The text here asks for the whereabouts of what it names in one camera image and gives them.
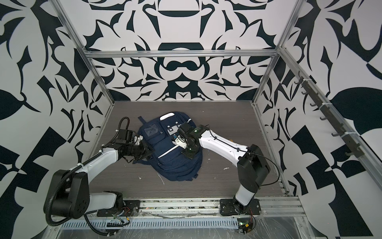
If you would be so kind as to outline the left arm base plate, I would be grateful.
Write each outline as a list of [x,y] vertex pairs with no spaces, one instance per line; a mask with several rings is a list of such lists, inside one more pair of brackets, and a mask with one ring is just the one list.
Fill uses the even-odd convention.
[[140,211],[140,200],[123,200],[120,206],[114,205],[111,209],[98,210],[97,217],[132,217],[138,215]]

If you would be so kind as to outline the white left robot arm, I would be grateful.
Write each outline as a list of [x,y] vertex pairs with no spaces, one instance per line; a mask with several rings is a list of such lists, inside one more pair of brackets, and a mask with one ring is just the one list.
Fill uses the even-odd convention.
[[128,156],[138,161],[152,155],[154,149],[143,136],[119,129],[98,153],[69,170],[54,173],[43,211],[48,225],[58,226],[99,210],[120,212],[124,206],[120,192],[90,193],[89,184],[106,168]]

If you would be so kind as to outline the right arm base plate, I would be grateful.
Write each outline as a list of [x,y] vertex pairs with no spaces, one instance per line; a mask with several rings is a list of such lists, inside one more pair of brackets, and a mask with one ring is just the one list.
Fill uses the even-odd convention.
[[246,206],[240,204],[235,198],[220,199],[219,204],[219,213],[225,217],[236,215],[260,215],[262,211],[258,199],[252,199]]

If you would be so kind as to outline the navy blue backpack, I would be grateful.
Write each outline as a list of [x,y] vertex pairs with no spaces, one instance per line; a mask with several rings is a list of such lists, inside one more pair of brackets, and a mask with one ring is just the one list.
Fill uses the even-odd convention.
[[154,152],[146,159],[135,161],[134,164],[151,165],[157,173],[170,181],[196,179],[203,162],[202,151],[190,159],[182,153],[184,148],[174,142],[179,136],[178,128],[181,124],[187,122],[196,127],[193,120],[182,112],[170,112],[150,121],[144,120],[141,116],[138,119],[142,122],[138,134],[143,136]]

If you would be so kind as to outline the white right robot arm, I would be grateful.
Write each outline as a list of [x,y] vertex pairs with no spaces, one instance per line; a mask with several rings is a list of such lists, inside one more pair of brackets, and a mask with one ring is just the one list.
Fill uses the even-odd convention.
[[183,123],[174,143],[183,148],[182,154],[193,158],[202,148],[208,149],[230,161],[237,168],[240,187],[233,203],[245,207],[250,204],[271,172],[266,157],[256,145],[245,146],[225,139],[204,125]]

